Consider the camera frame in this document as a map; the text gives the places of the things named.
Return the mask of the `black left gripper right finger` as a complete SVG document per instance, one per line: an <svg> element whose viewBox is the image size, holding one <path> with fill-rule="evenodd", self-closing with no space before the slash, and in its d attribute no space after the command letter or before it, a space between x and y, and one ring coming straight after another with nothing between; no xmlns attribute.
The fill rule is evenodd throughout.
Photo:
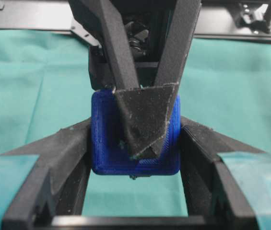
<svg viewBox="0 0 271 230"><path fill-rule="evenodd" d="M182 230L271 230L271 155L181 119Z"/></svg>

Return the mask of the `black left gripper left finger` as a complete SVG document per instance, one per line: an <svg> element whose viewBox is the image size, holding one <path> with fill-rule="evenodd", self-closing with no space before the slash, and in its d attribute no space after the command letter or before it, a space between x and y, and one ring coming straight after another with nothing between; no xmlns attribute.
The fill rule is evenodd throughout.
<svg viewBox="0 0 271 230"><path fill-rule="evenodd" d="M4 213L3 230L33 230L80 215L91 170L91 120L4 153L38 157Z"/></svg>

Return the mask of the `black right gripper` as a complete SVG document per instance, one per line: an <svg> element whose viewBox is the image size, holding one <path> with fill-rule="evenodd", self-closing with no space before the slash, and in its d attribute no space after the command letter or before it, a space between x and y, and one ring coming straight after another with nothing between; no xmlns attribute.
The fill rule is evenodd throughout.
<svg viewBox="0 0 271 230"><path fill-rule="evenodd" d="M175 7L172 0L72 2L74 19L102 46L89 48L91 86L118 89L132 160L160 156L200 7L199 0L178 0Z"/></svg>

